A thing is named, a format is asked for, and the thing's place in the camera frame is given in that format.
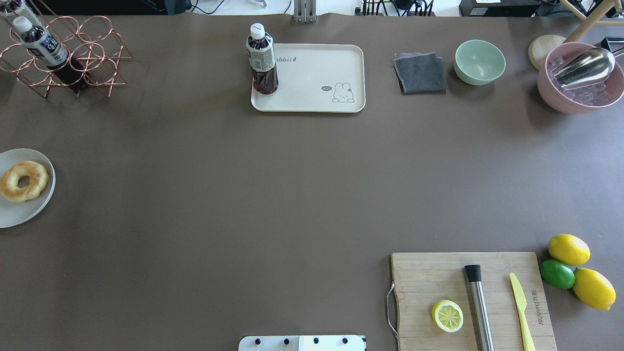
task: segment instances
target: mint green bowl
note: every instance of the mint green bowl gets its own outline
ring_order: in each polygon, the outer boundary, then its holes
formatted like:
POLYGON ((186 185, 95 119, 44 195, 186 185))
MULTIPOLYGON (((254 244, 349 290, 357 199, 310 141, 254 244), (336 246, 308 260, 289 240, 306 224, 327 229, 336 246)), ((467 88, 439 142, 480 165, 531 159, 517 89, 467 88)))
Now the mint green bowl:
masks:
POLYGON ((500 77, 505 71, 505 56, 493 44, 468 40, 455 52, 455 73, 468 84, 482 86, 500 77))

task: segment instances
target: bottle label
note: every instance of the bottle label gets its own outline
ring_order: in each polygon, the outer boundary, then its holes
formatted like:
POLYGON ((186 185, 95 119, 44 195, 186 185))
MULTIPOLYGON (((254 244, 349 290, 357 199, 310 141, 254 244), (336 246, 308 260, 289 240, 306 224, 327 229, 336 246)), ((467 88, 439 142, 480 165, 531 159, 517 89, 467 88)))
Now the bottle label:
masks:
POLYGON ((25 42, 23 44, 33 56, 47 61, 48 66, 58 66, 67 61, 69 56, 67 49, 49 32, 46 32, 36 42, 25 42))
POLYGON ((19 16, 24 16, 28 18, 34 26, 43 26, 43 22, 34 14, 34 12, 26 5, 26 1, 22 0, 22 3, 19 5, 19 8, 15 11, 11 11, 8 7, 4 7, 2 9, 1 15, 5 17, 11 25, 13 25, 13 20, 19 16))
POLYGON ((273 51, 273 38, 267 36, 269 45, 263 49, 253 49, 247 45, 249 51, 249 65, 256 72, 266 72, 275 67, 275 53, 273 51))

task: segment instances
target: black muddler tip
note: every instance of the black muddler tip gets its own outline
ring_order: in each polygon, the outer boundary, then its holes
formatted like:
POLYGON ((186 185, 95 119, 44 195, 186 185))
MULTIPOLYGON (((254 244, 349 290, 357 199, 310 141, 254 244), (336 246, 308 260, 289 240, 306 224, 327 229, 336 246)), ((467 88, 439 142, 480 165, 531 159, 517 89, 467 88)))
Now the black muddler tip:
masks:
POLYGON ((480 282, 481 281, 481 265, 480 264, 471 264, 465 265, 466 275, 468 276, 469 282, 480 282))

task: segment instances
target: halved lemon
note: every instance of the halved lemon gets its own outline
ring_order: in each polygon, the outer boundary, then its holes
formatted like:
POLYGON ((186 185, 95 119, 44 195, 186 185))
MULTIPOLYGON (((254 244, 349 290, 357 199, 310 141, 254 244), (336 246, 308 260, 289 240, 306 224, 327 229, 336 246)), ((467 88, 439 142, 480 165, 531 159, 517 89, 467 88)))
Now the halved lemon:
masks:
POLYGON ((464 325, 462 309, 451 300, 440 300, 431 310, 433 321, 445 332, 454 333, 464 325))

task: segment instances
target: ice scoop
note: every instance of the ice scoop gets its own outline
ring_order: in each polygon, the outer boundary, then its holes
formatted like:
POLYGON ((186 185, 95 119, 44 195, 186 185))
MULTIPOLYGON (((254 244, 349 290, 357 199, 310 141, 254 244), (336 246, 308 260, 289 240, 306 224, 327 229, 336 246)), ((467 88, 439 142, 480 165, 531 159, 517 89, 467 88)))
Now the ice scoop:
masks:
POLYGON ((564 90, 572 90, 606 80, 614 67, 615 56, 609 50, 593 47, 556 68, 553 77, 564 90))

